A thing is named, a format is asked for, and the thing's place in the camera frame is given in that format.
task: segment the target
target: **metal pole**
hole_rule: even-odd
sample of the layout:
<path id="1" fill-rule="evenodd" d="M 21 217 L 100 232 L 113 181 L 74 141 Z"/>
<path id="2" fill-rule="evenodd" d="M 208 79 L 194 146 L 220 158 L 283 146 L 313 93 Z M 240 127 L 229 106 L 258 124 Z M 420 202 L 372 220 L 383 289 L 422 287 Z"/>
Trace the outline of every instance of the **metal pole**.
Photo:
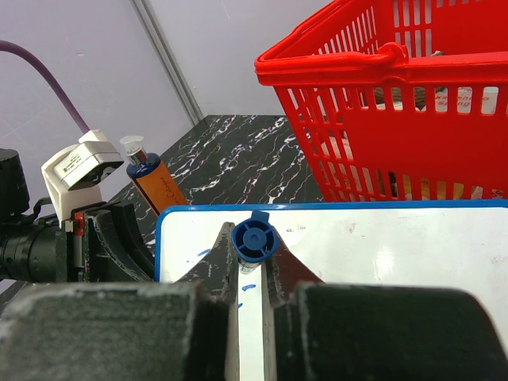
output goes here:
<path id="1" fill-rule="evenodd" d="M 141 24 L 150 42 L 152 42 L 153 48 L 156 50 L 167 77 L 175 88 L 176 94 L 187 116 L 193 125 L 197 125 L 203 119 L 203 115 L 176 62 L 176 58 L 169 47 L 169 43 L 157 22 L 153 9 L 149 4 L 149 0 L 131 0 L 131 3 L 133 4 L 137 16 L 140 18 Z"/>

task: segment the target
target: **white cap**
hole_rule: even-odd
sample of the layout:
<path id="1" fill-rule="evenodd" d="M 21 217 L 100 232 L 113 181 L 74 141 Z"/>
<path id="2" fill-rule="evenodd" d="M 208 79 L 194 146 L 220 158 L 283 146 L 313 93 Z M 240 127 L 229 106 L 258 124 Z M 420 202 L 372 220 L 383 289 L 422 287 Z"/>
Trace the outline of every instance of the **white cap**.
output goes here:
<path id="1" fill-rule="evenodd" d="M 147 159 L 141 141 L 143 141 L 143 137 L 139 137 L 138 135 L 128 135 L 120 139 L 120 143 L 124 146 L 127 157 L 133 164 L 141 164 Z"/>

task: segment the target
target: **white wall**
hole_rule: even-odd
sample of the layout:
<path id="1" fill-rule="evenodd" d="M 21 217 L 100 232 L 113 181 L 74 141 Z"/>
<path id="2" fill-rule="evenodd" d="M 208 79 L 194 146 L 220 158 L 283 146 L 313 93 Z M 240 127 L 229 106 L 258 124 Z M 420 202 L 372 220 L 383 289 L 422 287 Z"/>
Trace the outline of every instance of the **white wall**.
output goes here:
<path id="1" fill-rule="evenodd" d="M 118 140 L 145 136 L 161 153 L 191 128 L 127 0 L 3 0 L 0 39 L 35 54 L 59 80 L 92 129 Z M 20 152 L 32 204 L 47 194 L 41 164 L 77 142 L 80 131 L 39 74 L 0 52 L 0 148 Z M 129 181 L 119 168 L 105 199 Z"/>
<path id="2" fill-rule="evenodd" d="M 283 114 L 254 60 L 329 0 L 150 0 L 204 115 Z"/>

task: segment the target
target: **white device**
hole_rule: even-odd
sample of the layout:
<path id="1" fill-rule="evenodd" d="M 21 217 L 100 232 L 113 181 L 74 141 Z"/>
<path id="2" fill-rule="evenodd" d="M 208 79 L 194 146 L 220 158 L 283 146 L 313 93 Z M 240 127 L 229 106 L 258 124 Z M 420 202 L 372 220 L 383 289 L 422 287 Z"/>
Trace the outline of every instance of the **white device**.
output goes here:
<path id="1" fill-rule="evenodd" d="M 98 184 L 123 164 L 123 159 L 99 130 L 79 138 L 42 166 L 42 175 L 60 223 L 72 210 L 102 201 Z"/>

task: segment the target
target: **blue cap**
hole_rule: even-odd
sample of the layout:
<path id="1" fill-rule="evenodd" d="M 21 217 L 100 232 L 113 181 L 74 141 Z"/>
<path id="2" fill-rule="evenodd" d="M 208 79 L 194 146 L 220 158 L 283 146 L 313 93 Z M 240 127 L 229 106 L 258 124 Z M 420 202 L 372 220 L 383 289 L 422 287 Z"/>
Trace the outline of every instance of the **blue cap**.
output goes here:
<path id="1" fill-rule="evenodd" d="M 270 258 L 279 247 L 279 236 L 268 223 L 270 214 L 252 211 L 252 215 L 235 226 L 231 233 L 233 245 L 241 260 L 257 264 Z"/>

